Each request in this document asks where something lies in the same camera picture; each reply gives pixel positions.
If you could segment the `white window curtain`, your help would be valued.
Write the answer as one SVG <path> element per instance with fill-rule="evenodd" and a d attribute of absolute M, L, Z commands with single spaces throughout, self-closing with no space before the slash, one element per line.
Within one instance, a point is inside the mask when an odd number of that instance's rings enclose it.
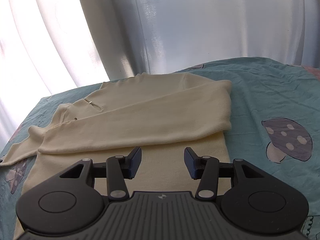
<path fill-rule="evenodd" d="M 319 67 L 319 0 L 1 0 L 1 120 L 76 87 L 251 56 Z"/>

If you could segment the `teal mushroom print bedsheet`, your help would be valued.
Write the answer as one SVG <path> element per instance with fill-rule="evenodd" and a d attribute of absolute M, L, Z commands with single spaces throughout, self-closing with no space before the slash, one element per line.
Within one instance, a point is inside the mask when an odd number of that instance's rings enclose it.
<path fill-rule="evenodd" d="M 319 68 L 281 64 L 267 58 L 243 57 L 201 64 L 189 72 L 212 80 L 230 80 L 232 129 L 225 134 L 231 159 L 244 158 L 259 168 L 298 189 L 309 202 L 309 214 L 302 232 L 308 239 L 319 239 Z M 101 83 L 72 89 L 42 98 L 28 114 L 1 152 L 7 154 L 14 143 L 28 137 L 31 125 L 47 126 L 62 103 L 74 103 L 99 89 Z M 307 161 L 287 155 L 280 163 L 267 158 L 267 148 L 275 146 L 263 121 L 292 120 L 310 135 L 311 157 Z M 35 157 L 1 168 L 1 239 L 14 237 L 15 204 Z M 15 181 L 16 171 L 25 163 L 22 179 Z"/>

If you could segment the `cream knit sweater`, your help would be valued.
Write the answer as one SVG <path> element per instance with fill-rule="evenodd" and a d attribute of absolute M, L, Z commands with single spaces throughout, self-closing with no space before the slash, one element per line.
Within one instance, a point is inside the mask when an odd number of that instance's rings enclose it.
<path fill-rule="evenodd" d="M 2 165 L 36 158 L 22 187 L 27 192 L 77 161 L 101 163 L 138 146 L 142 162 L 127 182 L 130 192 L 195 192 L 184 149 L 229 161 L 223 133 L 231 128 L 231 90 L 229 80 L 187 72 L 103 83 L 85 98 L 59 105 L 48 126 L 30 126 Z"/>

